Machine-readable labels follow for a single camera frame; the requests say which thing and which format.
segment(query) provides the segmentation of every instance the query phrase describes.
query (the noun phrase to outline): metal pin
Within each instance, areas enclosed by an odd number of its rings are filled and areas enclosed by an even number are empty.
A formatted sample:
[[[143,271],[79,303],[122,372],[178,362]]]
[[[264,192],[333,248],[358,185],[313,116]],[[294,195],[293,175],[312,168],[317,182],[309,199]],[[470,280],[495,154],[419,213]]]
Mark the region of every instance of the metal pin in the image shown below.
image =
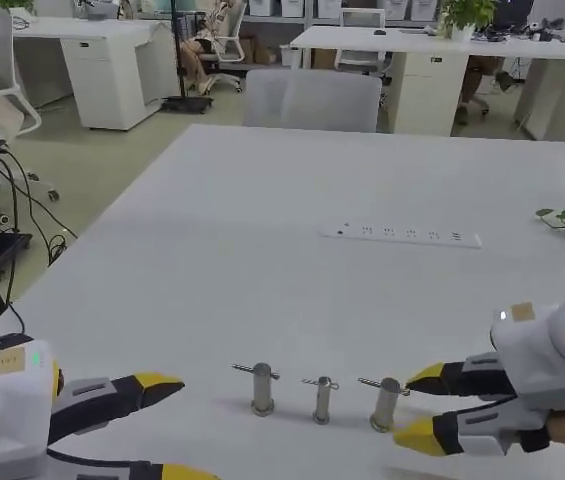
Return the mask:
[[[302,380],[302,383],[317,385],[318,397],[313,412],[313,421],[318,425],[329,423],[329,401],[331,400],[331,390],[338,390],[340,385],[331,381],[329,377],[320,377],[318,380]]]
[[[270,415],[275,408],[275,402],[271,397],[271,379],[278,380],[280,374],[272,372],[268,363],[256,363],[253,368],[234,364],[231,368],[253,374],[251,410],[258,417]]]
[[[371,426],[380,433],[386,433],[393,428],[393,413],[398,403],[398,397],[402,393],[400,382],[394,378],[384,378],[382,382],[374,382],[365,378],[358,381],[364,385],[369,385],[380,389],[378,399],[375,402],[375,411],[369,419]]]
[[[380,382],[376,382],[375,380],[369,380],[368,378],[358,378],[358,382],[375,388],[380,388],[382,386]],[[400,388],[400,395],[402,395],[403,397],[408,397],[409,395],[411,395],[411,389]]]

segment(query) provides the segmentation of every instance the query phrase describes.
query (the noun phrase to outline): person sitting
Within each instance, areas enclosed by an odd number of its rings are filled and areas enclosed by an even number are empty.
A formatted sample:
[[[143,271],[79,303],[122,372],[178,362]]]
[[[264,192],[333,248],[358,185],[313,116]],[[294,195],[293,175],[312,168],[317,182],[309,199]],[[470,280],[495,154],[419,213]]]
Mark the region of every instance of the person sitting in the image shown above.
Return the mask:
[[[475,97],[485,75],[494,76],[495,81],[503,92],[506,92],[513,86],[515,80],[508,72],[502,70],[503,64],[504,58],[502,57],[482,57],[479,55],[471,55],[469,57],[464,81],[462,82],[460,104],[455,114],[455,122],[458,125],[468,125],[469,102]]]
[[[198,93],[208,93],[211,80],[204,71],[201,54],[224,53],[224,44],[219,40],[229,34],[229,9],[239,0],[214,0],[213,9],[207,13],[201,28],[194,38],[182,43],[182,62],[187,72],[187,83],[196,85]]]

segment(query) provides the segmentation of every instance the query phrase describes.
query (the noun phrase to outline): gray floor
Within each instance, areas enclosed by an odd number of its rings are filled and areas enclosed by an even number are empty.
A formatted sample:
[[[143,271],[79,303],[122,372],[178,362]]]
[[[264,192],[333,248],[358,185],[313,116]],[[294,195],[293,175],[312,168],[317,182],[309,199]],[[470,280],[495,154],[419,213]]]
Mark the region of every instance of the gray floor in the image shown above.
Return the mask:
[[[510,119],[519,91],[495,94],[489,84],[481,89],[491,104],[491,113],[482,118],[472,106],[470,125],[454,132],[457,136],[524,139]],[[214,88],[213,108],[205,115],[187,116],[158,113],[128,133],[90,131],[80,126],[72,99],[58,102],[43,111],[43,126],[13,144],[13,150],[28,169],[54,182],[62,198],[47,205],[68,226],[83,232],[115,198],[175,138],[192,123],[239,125],[242,121],[242,96],[231,88]],[[45,199],[44,191],[34,191]],[[10,189],[1,191],[2,205],[11,209]],[[27,210],[21,209],[21,230],[34,233]],[[49,235],[61,229],[38,210],[36,218]],[[18,261],[14,297],[17,298],[40,277],[46,266],[46,252],[39,238]],[[0,284],[4,291],[5,280]]]

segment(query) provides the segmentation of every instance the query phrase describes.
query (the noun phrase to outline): yellow sticker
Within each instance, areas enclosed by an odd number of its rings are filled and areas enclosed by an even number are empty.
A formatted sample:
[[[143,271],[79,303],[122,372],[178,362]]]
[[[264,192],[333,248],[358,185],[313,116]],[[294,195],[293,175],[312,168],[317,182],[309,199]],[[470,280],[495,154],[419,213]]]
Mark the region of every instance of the yellow sticker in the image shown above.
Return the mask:
[[[9,348],[0,351],[0,375],[24,371],[24,347]]]
[[[516,322],[526,322],[527,320],[535,320],[535,312],[531,302],[518,303],[511,307],[513,320]]]

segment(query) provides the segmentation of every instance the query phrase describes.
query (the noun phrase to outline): potted plant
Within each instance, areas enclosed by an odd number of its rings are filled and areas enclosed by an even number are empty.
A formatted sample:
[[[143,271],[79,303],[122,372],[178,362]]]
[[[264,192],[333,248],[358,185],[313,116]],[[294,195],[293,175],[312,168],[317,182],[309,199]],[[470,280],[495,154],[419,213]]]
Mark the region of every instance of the potted plant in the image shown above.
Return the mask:
[[[35,0],[0,0],[0,7],[28,21],[37,15]]]
[[[441,10],[447,36],[451,40],[468,42],[476,28],[491,23],[498,0],[445,0]]]

